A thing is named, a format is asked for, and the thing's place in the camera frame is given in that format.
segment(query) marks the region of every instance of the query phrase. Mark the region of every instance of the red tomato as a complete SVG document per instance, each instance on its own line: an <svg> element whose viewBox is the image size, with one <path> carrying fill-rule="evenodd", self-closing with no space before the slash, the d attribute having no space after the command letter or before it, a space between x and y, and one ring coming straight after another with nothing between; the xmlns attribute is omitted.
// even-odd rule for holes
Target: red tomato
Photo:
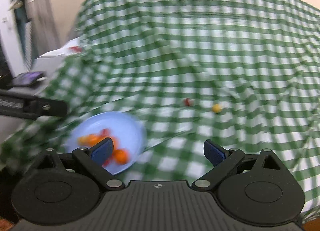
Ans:
<svg viewBox="0 0 320 231"><path fill-rule="evenodd" d="M112 158L106 159L106 161L103 163L103 167L107 166L111 162Z"/></svg>
<svg viewBox="0 0 320 231"><path fill-rule="evenodd" d="M100 131L100 136L101 136L101 137L108 137L109 135L110 135L110 131L109 131L108 128L102 129L102 130Z"/></svg>
<svg viewBox="0 0 320 231"><path fill-rule="evenodd" d="M184 100L184 105L185 105L186 107L192 106L192 100L189 99L189 98L186 98L186 99Z"/></svg>
<svg viewBox="0 0 320 231"><path fill-rule="evenodd" d="M69 49L70 49L71 51L75 52L75 53L80 53L80 52L82 52L82 49L81 49L81 47L79 47L79 46L71 46L71 47L69 47Z"/></svg>

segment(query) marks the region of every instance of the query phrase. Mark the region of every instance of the wooden floor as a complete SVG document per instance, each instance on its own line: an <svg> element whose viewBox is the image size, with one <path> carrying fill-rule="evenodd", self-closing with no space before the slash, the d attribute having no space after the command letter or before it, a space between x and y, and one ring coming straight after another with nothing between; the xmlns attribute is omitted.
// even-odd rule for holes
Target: wooden floor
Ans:
<svg viewBox="0 0 320 231"><path fill-rule="evenodd" d="M305 229L305 231L319 231L320 218L307 222L306 224L304 224L303 228Z"/></svg>

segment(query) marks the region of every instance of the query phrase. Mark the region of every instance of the tablecloth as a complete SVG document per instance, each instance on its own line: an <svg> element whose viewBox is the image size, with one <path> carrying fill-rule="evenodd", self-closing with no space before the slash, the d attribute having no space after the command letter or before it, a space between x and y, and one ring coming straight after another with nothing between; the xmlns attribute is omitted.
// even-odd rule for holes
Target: tablecloth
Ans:
<svg viewBox="0 0 320 231"><path fill-rule="evenodd" d="M301 0L86 0L84 51L41 94L67 101L68 116L27 121L1 145L1 162L25 169L42 149L63 152L86 118L118 110L148 137L123 181L193 182L212 168L206 139L270 148L305 192L304 219L319 216L319 15Z"/></svg>

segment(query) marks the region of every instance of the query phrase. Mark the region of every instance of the black mount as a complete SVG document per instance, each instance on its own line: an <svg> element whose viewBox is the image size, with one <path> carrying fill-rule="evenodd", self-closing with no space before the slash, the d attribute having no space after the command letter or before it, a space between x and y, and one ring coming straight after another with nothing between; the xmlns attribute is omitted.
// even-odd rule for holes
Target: black mount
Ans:
<svg viewBox="0 0 320 231"><path fill-rule="evenodd" d="M67 115L64 101L9 92L0 89L0 115L36 120L40 116Z"/></svg>
<svg viewBox="0 0 320 231"><path fill-rule="evenodd" d="M72 154L57 154L53 149L39 154L12 193L12 205L24 220L13 231L27 226L32 230L44 230L44 226L78 230L88 221L107 221L104 218L110 227L123 222L126 230L126 221L133 223L130 216L141 214L156 214L154 220L170 230L175 225L175 230L180 230L180 218L186 216L191 224L198 221L201 225L204 220L200 219L205 216L232 219L238 228L232 230L280 230L276 229L279 226L301 230L296 223L305 202L303 190L270 149L245 155L241 150L225 150L207 140L204 154L215 167L191 187L186 181L131 181L126 187L101 167L103 160L98 154L109 157L112 149L112 140L106 138L90 149L78 148ZM110 217L108 212L117 217ZM167 223L174 212L178 214L175 220ZM97 226L86 228L102 230ZM136 228L149 230L147 226ZM230 229L220 226L201 230Z"/></svg>

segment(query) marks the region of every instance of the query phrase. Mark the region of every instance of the cherry tomato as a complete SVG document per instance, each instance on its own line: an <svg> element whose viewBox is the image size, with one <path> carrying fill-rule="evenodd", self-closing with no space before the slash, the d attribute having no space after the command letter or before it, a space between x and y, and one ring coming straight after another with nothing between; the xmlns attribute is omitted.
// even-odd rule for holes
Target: cherry tomato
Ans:
<svg viewBox="0 0 320 231"><path fill-rule="evenodd" d="M116 163L118 164L126 164L129 162L129 152L126 149L118 149L115 150L113 153L113 158L115 159Z"/></svg>
<svg viewBox="0 0 320 231"><path fill-rule="evenodd" d="M81 49L81 47L79 47L79 46L71 46L71 47L69 47L69 49L70 49L71 51L75 52L75 53L80 53L80 52L82 52L82 49Z"/></svg>
<svg viewBox="0 0 320 231"><path fill-rule="evenodd" d="M103 167L107 166L111 162L112 158L106 159L106 161L103 163Z"/></svg>
<svg viewBox="0 0 320 231"><path fill-rule="evenodd" d="M100 131L100 136L101 136L101 137L108 137L109 135L110 135L110 131L109 131L108 128L102 129L102 130Z"/></svg>
<svg viewBox="0 0 320 231"><path fill-rule="evenodd" d="M193 105L193 100L191 100L189 98L184 99L184 105L186 107L191 107Z"/></svg>

